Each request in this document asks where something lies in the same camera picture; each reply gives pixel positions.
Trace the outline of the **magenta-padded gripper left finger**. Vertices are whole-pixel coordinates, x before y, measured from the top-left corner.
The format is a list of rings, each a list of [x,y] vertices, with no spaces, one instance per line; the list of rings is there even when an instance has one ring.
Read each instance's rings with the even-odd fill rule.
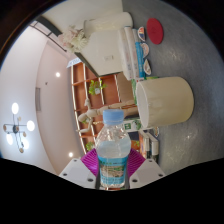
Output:
[[[80,159],[73,158],[59,176],[78,186],[95,189],[98,172],[97,152],[95,149],[92,149]]]

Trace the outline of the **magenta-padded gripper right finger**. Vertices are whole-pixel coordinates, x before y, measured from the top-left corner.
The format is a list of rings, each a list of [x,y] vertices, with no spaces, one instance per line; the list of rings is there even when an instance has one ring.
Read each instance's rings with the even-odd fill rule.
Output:
[[[154,159],[145,159],[132,149],[127,160],[127,187],[136,189],[165,177]]]

